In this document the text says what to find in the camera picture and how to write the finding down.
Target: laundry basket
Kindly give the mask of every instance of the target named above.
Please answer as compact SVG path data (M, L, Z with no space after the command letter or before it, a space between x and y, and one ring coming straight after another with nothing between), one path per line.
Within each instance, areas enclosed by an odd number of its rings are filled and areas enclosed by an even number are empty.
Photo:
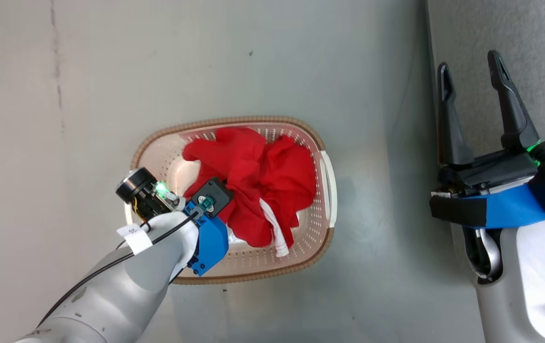
M244 282L301 271L316 263L329 247L336 222L336 181L325 146L319 135L307 124L288 117L238 117L201 121L173 126L155 132L137 149L131 169L146 167L168 188L183 195L195 182L200 162L182 158L183 148L194 139L215 140L222 127L247 127L266 137L268 142L288 135L311 152L316 171L316 196L312 205L298 212L299 226L292 228L294 245L290 254L275 256L274 245L266 248L250 247L236 239L229 229L229 249L226 257L210 269L204 277L186 270L175 279L176 284L216 284ZM129 224L139 222L127 215Z

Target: concrete floor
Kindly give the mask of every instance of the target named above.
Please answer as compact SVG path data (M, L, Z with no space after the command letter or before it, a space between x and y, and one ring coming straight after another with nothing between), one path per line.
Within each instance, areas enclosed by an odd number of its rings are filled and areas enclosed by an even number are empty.
M448 227L429 217L425 29L418 0L0 0L0 342L120 241L114 187L142 139L271 114L327 145L327 255L279 278L172 286L140 342L483 342Z

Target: red garment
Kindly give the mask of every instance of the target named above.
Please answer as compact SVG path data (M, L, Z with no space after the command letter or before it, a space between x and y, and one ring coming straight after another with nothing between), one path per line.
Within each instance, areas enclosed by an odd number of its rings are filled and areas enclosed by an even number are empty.
M312 204L315 177L310 152L282 136L266 139L248 128L220 128L217 141L196 139L183 150L187 161L201 161L198 178L184 194L191 197L214 176L226 181L234 199L220 212L220 219L236 237L252 247L267 247L273 235L260 208L260 198L270 205L288 247L294 243L296 212Z

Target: gray fabric couch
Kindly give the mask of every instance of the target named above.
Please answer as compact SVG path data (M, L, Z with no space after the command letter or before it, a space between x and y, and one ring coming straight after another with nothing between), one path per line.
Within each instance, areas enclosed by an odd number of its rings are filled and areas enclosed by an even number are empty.
M432 62L450 67L458 115L475 154L501 147L499 101L486 62L493 49L545 140L545 0L429 0L427 9Z

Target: basket rim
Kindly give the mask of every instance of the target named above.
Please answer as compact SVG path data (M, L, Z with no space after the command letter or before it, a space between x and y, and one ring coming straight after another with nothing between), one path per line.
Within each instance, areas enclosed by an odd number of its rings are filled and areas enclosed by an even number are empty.
M183 131L198 130L207 128L210 126L223 126L223 125L234 125L234 124L270 124L270 123L279 123L279 124L290 124L301 128L306 133L308 133L315 144L317 145L318 150L325 150L325 144L319 136L319 134L311 128L307 123L299 119L292 117L282 117L282 116L247 116L247 117L231 117L231 118L222 118L222 119L213 119L213 120L203 120L196 121L193 123L180 124L171 126L162 130L158 130L155 133L149 135L144 141L139 145L133 159L131 161L131 170L136 169L141 161L144 151L154 143L160 137L177 134ZM281 267L277 269L272 269L270 271L264 272L255 272L255 273L245 273L234 276L211 276L211 277L202 277L202 278L187 278L182 276L177 276L172 283L174 284L225 284L233 282L247 282L252 280L270 278L273 276L289 274L303 269L307 269L311 265L314 265L318 262L323 254L327 251L330 244L332 243L332 237L334 236L334 228L327 228L325 232L325 239L323 244L320 246L319 250L311 256L306 261L301 263L296 263L293 265L288 265L286 267Z

